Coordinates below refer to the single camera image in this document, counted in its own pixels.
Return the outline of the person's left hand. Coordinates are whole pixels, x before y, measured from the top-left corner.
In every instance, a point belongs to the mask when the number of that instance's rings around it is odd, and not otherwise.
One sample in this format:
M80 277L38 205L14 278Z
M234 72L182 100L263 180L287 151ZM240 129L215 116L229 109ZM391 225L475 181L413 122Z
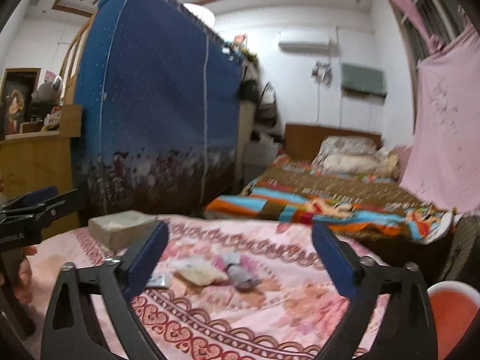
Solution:
M16 257L16 267L18 267L15 278L10 280L10 286L15 298L20 304L27 306L32 303L32 268L28 257L38 253L35 245L12 250Z

